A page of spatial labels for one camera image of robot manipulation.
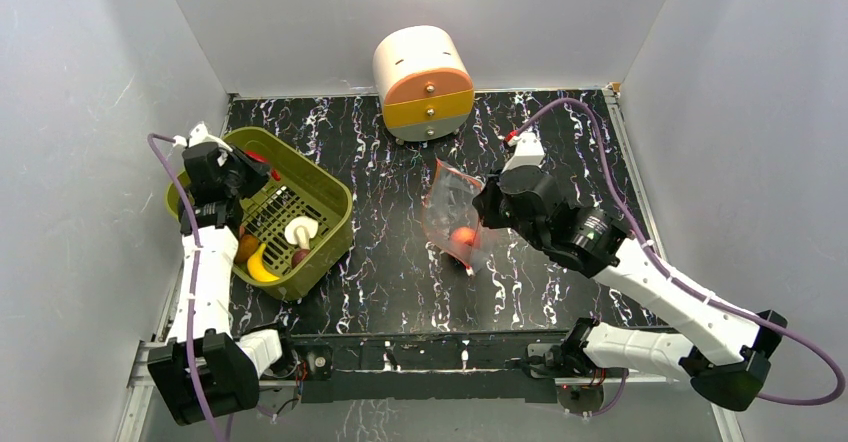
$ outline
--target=yellow drawer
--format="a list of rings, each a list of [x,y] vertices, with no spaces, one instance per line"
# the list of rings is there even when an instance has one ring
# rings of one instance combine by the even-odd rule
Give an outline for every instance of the yellow drawer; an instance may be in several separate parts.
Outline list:
[[[383,107],[386,127],[403,127],[433,120],[467,115],[474,105],[474,91],[465,90],[427,99],[411,100]]]

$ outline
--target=orange and white container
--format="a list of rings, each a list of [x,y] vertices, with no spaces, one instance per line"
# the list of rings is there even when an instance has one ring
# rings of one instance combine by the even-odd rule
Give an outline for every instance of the orange and white container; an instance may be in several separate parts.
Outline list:
[[[450,36],[421,25],[392,33],[374,52],[383,120],[398,142],[432,140],[468,118],[474,85]]]

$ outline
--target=clear plastic bag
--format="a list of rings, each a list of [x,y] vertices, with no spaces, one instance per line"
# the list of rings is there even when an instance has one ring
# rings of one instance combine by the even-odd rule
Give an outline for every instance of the clear plastic bag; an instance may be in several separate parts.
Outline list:
[[[442,160],[437,164],[421,225],[430,242],[473,274],[485,267],[495,239],[493,231],[480,225],[471,204],[483,190],[483,182]]]

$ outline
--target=brown potato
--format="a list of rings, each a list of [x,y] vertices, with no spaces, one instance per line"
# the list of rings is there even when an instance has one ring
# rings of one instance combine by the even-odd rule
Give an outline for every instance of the brown potato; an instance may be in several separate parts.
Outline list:
[[[244,234],[241,239],[239,239],[239,250],[236,252],[233,262],[243,264],[247,262],[247,259],[249,259],[250,256],[257,250],[259,250],[259,239],[253,235]]]
[[[305,259],[307,255],[309,255],[309,249],[298,249],[297,252],[292,255],[292,268],[295,268],[300,265],[300,263],[303,262],[303,259]]]

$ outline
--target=yellow banana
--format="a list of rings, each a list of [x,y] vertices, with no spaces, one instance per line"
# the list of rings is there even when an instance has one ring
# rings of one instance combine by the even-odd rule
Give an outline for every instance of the yellow banana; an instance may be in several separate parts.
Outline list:
[[[268,269],[265,268],[265,263],[262,262],[262,254],[265,253],[266,247],[268,246],[264,243],[259,244],[259,249],[247,259],[247,273],[257,282],[274,282],[275,280],[280,280],[279,277],[268,272]]]

